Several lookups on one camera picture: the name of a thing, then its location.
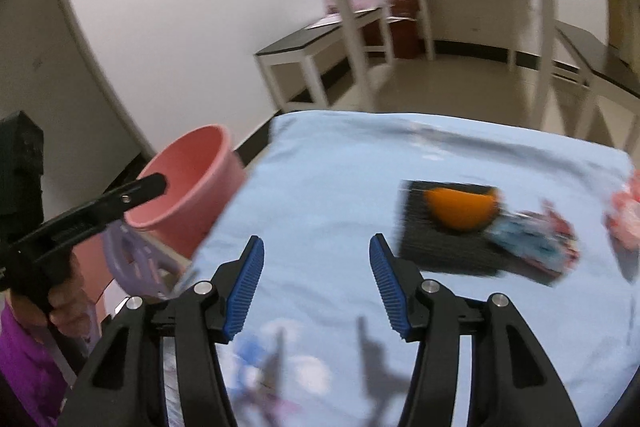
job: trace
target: table covered with cloth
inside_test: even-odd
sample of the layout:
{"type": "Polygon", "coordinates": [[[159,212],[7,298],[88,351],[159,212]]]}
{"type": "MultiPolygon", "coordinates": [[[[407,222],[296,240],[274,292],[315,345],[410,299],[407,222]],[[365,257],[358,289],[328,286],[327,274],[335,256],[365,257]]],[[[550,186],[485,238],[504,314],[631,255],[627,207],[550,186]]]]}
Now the table covered with cloth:
{"type": "MultiPolygon", "coordinates": [[[[198,248],[178,291],[209,280],[258,235],[264,270],[244,330],[218,348],[239,425],[395,426],[418,343],[391,329],[368,248],[382,232],[398,250],[404,181],[494,185],[510,210],[536,210],[547,199],[574,226],[581,252],[554,285],[511,273],[423,275],[460,296],[508,295],[582,425],[595,427],[640,364],[640,289],[625,278],[603,225],[612,193],[631,174],[620,150],[524,128],[424,114],[286,114],[274,119],[268,152],[198,248]]],[[[165,367],[175,377],[170,352],[165,367]]],[[[469,403],[468,337],[460,355],[456,427],[466,425],[469,403]]],[[[175,390],[175,378],[166,385],[175,390]]]]}

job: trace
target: pink bucket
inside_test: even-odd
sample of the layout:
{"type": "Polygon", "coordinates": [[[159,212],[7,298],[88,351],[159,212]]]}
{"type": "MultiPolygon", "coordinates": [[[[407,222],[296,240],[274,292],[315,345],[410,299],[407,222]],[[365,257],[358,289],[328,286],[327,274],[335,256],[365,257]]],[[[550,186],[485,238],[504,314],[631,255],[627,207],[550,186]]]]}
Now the pink bucket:
{"type": "Polygon", "coordinates": [[[166,176],[166,194],[127,212],[126,221],[190,259],[244,183],[228,130],[207,125],[185,134],[156,155],[139,178],[154,172],[166,176]]]}

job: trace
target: metal pin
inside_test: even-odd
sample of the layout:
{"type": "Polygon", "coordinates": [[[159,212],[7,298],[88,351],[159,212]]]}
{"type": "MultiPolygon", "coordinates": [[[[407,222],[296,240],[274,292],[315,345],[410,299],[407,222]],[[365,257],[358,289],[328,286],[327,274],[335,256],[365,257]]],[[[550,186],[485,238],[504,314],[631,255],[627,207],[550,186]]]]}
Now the metal pin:
{"type": "Polygon", "coordinates": [[[209,281],[200,281],[193,287],[193,291],[198,295],[206,295],[213,289],[213,285],[209,281]]]}
{"type": "Polygon", "coordinates": [[[420,287],[427,293],[436,293],[440,289],[440,284],[433,279],[427,279],[420,287]]]}
{"type": "Polygon", "coordinates": [[[504,308],[509,304],[509,298],[507,295],[503,295],[501,293],[494,294],[494,296],[491,297],[491,301],[498,306],[498,308],[504,308]]]}
{"type": "Polygon", "coordinates": [[[130,310],[137,310],[142,306],[142,297],[129,297],[127,299],[127,308],[130,310]]]}

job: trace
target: orange half circle object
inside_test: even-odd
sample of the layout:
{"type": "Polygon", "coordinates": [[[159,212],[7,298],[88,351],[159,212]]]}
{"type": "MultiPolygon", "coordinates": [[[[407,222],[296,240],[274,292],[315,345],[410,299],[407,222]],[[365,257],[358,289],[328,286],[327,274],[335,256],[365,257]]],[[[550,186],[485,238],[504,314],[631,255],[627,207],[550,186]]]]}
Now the orange half circle object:
{"type": "Polygon", "coordinates": [[[500,208],[498,191],[493,188],[486,194],[432,188],[425,190],[424,199],[439,222],[459,232],[479,229],[489,223],[500,208]]]}

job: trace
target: purple sleeve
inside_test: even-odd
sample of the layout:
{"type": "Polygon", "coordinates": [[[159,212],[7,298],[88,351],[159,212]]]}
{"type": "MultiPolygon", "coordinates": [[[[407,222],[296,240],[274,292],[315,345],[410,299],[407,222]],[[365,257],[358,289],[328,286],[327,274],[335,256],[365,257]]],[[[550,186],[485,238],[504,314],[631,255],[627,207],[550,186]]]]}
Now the purple sleeve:
{"type": "Polygon", "coordinates": [[[9,306],[0,320],[0,371],[38,427],[52,427],[60,414],[66,382],[49,351],[18,324],[9,306]]]}

